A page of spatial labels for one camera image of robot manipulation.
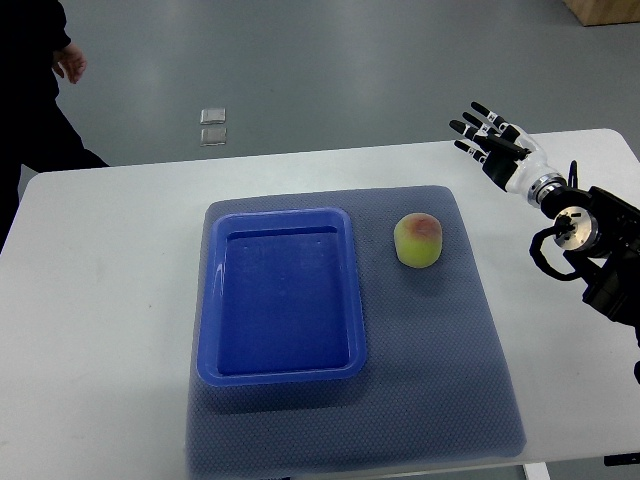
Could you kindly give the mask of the bystander bare hand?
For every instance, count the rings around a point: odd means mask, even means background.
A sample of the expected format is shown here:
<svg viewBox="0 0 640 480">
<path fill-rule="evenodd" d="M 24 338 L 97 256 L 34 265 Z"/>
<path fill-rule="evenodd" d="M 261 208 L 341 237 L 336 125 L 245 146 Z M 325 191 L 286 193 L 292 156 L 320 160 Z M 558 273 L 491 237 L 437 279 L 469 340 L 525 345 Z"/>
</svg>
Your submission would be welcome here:
<svg viewBox="0 0 640 480">
<path fill-rule="evenodd" d="M 86 67 L 84 52 L 73 42 L 53 52 L 52 70 L 59 78 L 66 78 L 71 84 L 80 81 Z"/>
</svg>

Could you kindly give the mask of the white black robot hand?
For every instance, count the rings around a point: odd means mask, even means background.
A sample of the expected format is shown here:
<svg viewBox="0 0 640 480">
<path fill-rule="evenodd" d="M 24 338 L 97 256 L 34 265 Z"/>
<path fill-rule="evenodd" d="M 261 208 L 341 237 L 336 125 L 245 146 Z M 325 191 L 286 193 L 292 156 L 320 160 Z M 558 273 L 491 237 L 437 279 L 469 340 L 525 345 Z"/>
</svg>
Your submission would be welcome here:
<svg viewBox="0 0 640 480">
<path fill-rule="evenodd" d="M 538 206 L 543 193 L 566 180 L 548 164 L 540 145 L 518 125 L 478 102 L 449 127 L 462 136 L 454 146 L 469 155 L 502 191 L 518 194 Z"/>
</svg>

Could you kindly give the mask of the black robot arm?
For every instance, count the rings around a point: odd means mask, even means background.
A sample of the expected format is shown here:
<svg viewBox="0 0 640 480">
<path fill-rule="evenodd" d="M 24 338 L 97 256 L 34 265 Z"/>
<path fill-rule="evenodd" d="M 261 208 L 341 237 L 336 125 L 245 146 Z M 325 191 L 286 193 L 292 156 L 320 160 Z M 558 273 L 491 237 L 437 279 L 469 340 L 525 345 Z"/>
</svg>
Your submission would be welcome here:
<svg viewBox="0 0 640 480">
<path fill-rule="evenodd" d="M 639 330 L 639 209 L 596 186 L 578 188 L 578 163 L 568 179 L 540 196 L 553 224 L 533 236 L 529 254 L 546 275 L 559 281 L 582 279 L 582 301 L 609 320 Z M 562 273 L 542 252 L 551 238 L 573 267 Z"/>
</svg>

